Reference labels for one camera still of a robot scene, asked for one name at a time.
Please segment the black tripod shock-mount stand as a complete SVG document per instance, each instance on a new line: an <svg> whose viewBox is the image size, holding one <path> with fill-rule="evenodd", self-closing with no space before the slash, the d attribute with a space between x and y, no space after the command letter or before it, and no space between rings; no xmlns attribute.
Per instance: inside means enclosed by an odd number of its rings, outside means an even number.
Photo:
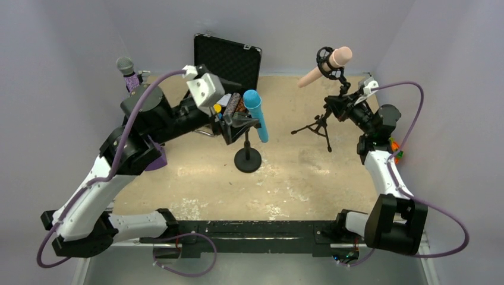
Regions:
<svg viewBox="0 0 504 285"><path fill-rule="evenodd" d="M342 46L336 49L328 46L320 48L316 54L317 66L298 81L298 88L306 87L319 78L325 77L332 81L339 81L341 84L339 95L346 95L351 84L344 75L345 65L352 59L352 57L352 50L348 46ZM330 139L327 133L327 119L332 114L332 111L327 103L323 107L325 109L324 114L315 116L315 121L312 124L291 131L291 135L295 135L298 132L307 129L312 133L325 138L327 151L331 152L332 148L330 146Z"/></svg>

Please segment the blue microphone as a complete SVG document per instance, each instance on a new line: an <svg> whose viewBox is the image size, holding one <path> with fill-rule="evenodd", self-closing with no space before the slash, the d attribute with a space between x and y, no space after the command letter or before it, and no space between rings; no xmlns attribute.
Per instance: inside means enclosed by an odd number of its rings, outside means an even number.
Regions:
<svg viewBox="0 0 504 285"><path fill-rule="evenodd" d="M245 91L242 98L244 106L248 110L252 118L259 120L260 127L257 128L257 133L261 142L267 143L269 141L269 134L262 111L262 98L255 90Z"/></svg>

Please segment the pink microphone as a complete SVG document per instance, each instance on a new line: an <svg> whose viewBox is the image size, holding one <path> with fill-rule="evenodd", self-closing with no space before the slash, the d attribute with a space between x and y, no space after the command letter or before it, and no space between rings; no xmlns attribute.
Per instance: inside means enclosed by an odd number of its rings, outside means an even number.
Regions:
<svg viewBox="0 0 504 285"><path fill-rule="evenodd" d="M297 86L303 88L318 80L320 77L336 80L335 73L343 68L353 57L353 52L348 46L339 48L321 47L316 55L317 66L308 74L299 79Z"/></svg>

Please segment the black round-base clip stand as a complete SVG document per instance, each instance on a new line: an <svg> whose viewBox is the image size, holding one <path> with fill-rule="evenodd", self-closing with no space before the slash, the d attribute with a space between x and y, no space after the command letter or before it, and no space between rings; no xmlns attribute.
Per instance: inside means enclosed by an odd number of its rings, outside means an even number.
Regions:
<svg viewBox="0 0 504 285"><path fill-rule="evenodd" d="M146 70L137 71L137 79L140 84L146 83L148 78L150 77L151 72Z"/></svg>

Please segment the purple glitter microphone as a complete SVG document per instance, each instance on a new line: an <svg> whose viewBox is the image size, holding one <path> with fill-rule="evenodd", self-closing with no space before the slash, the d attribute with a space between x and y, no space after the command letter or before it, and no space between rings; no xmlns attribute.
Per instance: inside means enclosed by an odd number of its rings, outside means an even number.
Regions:
<svg viewBox="0 0 504 285"><path fill-rule="evenodd" d="M118 58L116 60L116 67L122 74L129 93L143 82L142 76L136 73L133 61L129 57L123 56Z"/></svg>

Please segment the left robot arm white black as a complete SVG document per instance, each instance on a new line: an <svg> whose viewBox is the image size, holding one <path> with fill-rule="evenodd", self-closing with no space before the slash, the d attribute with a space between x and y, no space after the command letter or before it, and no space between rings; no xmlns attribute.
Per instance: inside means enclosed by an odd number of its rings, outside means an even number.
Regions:
<svg viewBox="0 0 504 285"><path fill-rule="evenodd" d="M243 87L206 73L187 81L188 97L171 107L159 84L142 84L121 103L125 122L102 144L78 190L60 209L42 214L48 231L44 243L50 243L63 260L93 257L125 240L161 240L179 233L178 221L166 208L122 216L107 207L162 156L161 144L215 122L213 109L202 111L200 99L209 99L214 105L223 95L239 93Z"/></svg>

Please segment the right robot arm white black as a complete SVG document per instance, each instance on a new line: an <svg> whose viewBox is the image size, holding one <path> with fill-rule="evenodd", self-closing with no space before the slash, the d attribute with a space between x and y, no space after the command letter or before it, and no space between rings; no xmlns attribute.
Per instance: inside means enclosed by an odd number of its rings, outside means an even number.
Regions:
<svg viewBox="0 0 504 285"><path fill-rule="evenodd" d="M344 209L324 231L326 236L361 236L366 245L402 255L417 254L424 232L428 208L412 200L397 170L390 141L401 118L400 111L385 104L373 112L366 102L358 104L350 96L327 96L326 107L338 121L350 119L363 134L357 154L369 172L378 197L370 213Z"/></svg>

